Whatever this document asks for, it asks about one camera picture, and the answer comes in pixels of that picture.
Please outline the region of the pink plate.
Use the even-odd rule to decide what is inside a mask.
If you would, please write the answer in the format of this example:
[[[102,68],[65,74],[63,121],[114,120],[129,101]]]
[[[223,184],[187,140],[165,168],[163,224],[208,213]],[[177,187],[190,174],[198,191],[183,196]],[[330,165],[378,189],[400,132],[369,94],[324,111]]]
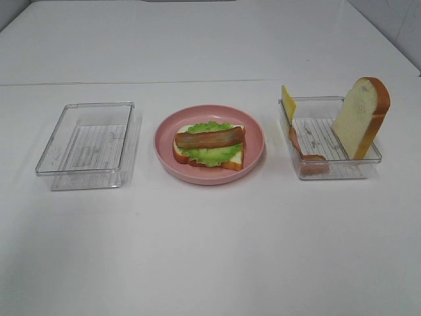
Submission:
[[[180,164],[172,152],[172,142],[177,131],[186,125],[208,121],[229,122],[245,127],[243,169],[232,171],[221,167],[193,167]],[[260,162],[265,150],[264,132],[249,114],[223,105],[197,105],[187,107],[165,118],[157,128],[154,138],[157,157],[164,169],[180,180],[200,185],[225,184],[252,171]]]

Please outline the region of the clear right plastic tray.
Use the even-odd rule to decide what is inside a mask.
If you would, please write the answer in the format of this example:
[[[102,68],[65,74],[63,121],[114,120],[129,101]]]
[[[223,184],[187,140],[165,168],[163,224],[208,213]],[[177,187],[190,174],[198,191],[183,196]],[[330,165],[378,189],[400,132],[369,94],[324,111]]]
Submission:
[[[279,100],[282,117],[280,124],[284,133],[292,163],[297,176],[302,180],[361,179],[371,176],[376,165],[382,162],[382,155],[373,143],[364,159],[350,160],[346,151],[334,134],[332,125],[343,105],[342,96],[295,97],[297,108],[293,117],[293,125],[302,152],[319,154],[326,158],[330,166],[328,174],[305,176],[301,167],[304,162],[289,139],[289,121],[284,105]]]

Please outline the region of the clear left plastic tray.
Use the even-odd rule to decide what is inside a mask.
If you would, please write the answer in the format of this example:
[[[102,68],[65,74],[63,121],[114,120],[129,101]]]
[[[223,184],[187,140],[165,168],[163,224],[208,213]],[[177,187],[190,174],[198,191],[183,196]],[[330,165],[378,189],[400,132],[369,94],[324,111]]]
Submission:
[[[36,165],[36,175],[52,191],[129,184],[141,120],[141,112],[129,101],[66,105]]]

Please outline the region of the pink bacon strip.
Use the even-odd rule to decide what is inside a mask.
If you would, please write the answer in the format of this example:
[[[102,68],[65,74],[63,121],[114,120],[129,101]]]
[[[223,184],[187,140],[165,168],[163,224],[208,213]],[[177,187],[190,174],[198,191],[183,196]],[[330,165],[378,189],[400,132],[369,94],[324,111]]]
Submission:
[[[305,155],[302,150],[301,146],[299,145],[299,140],[297,133],[294,127],[290,127],[289,129],[289,139],[292,143],[292,146],[296,149],[300,156],[300,160],[304,162],[303,166],[301,167],[302,174],[305,176],[315,176],[318,174],[328,174],[330,172],[330,166],[327,163],[327,160],[324,156],[319,154],[307,154]]]

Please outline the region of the yellow cheese slice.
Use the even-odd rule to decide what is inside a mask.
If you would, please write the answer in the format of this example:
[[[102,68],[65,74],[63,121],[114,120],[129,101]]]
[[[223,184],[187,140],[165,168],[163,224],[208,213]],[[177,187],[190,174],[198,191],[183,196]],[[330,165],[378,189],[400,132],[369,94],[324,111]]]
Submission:
[[[287,90],[286,85],[281,86],[281,101],[284,105],[284,110],[289,121],[289,125],[293,125],[293,117],[297,108],[294,98],[292,98]]]

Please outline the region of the green lettuce leaf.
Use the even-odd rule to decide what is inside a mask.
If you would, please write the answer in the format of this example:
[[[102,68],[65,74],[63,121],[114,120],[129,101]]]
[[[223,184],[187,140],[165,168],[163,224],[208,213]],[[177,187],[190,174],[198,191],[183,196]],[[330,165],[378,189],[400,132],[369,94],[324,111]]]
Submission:
[[[192,134],[201,132],[214,132],[241,127],[245,134],[244,125],[232,125],[229,122],[217,123],[215,121],[201,122],[181,127],[177,133],[189,132]],[[173,156],[177,162],[188,164],[194,167],[221,167],[233,171],[240,171],[243,168],[245,142],[219,148],[179,148],[173,142]]]

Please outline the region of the clear plastic tray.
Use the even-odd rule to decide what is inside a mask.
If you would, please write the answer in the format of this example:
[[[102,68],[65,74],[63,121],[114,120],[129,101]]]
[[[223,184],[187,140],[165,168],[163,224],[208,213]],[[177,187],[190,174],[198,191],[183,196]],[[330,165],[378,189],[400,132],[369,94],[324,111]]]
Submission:
[[[141,120],[141,112],[129,101],[66,105],[36,165],[36,175],[52,191],[129,184]]]
[[[284,105],[279,100],[282,117],[280,124],[284,133],[292,163],[297,176],[302,180],[361,179],[371,176],[376,165],[382,162],[382,155],[373,143],[364,159],[350,160],[346,151],[334,134],[332,125],[343,105],[342,96],[295,97],[297,108],[293,117],[293,125],[302,152],[319,154],[326,158],[330,166],[328,174],[305,176],[301,167],[304,162],[289,139],[289,121]]]

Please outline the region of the brown bacon strip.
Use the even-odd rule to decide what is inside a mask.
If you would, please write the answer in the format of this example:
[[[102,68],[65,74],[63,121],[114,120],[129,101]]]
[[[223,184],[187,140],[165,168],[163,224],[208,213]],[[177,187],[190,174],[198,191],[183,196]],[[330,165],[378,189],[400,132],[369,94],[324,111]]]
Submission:
[[[189,133],[182,132],[175,135],[174,141],[179,148],[219,148],[236,145],[245,139],[241,127],[230,128],[214,132]]]

